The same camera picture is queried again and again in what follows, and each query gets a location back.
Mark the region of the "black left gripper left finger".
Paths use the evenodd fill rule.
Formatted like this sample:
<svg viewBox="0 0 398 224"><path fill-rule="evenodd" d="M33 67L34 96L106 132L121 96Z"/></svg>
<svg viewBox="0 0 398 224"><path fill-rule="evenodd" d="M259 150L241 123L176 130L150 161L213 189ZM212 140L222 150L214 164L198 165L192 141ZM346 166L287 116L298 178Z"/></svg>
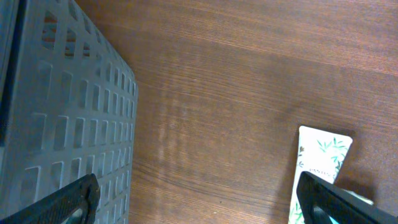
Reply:
<svg viewBox="0 0 398 224"><path fill-rule="evenodd" d="M87 174L32 205L1 220L1 224L88 223L96 220L100 186Z"/></svg>

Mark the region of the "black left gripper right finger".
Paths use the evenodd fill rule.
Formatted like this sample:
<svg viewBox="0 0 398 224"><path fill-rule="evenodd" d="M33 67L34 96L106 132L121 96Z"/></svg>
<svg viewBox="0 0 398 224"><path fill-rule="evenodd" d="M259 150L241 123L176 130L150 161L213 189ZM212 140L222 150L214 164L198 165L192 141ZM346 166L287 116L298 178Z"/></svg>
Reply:
<svg viewBox="0 0 398 224"><path fill-rule="evenodd" d="M305 224L397 224L397 217L307 171L300 175L297 197Z"/></svg>

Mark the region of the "white Pantene tube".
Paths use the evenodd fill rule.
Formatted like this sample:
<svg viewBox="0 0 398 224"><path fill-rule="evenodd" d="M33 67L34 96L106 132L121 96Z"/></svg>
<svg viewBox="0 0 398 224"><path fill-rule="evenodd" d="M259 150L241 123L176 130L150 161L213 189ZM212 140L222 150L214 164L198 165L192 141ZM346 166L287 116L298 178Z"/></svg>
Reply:
<svg viewBox="0 0 398 224"><path fill-rule="evenodd" d="M289 223L304 222L297 197L297 186L301 173L308 171L331 184L334 183L352 143L353 139L349 136L307 126L299 127L298 153L290 201Z"/></svg>

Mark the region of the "teal tissue pack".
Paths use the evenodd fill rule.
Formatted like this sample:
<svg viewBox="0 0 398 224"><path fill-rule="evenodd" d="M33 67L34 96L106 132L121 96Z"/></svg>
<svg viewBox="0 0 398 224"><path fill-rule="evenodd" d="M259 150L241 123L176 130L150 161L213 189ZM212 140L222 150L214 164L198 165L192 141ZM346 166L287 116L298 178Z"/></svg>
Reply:
<svg viewBox="0 0 398 224"><path fill-rule="evenodd" d="M372 200L370 200L370 199L368 199L368 198L366 198L366 197L363 197L362 195L359 195L359 194L357 194L357 193L355 193L355 192L353 192L353 191L346 190L346 189L344 189L344 191L347 192L347 193L349 193L350 195L352 195L352 196L354 196L354 197L356 197L356 198L358 198L358 199L360 199L360 200L366 202L366 203L369 204L369 205L374 205L374 202L373 202Z"/></svg>

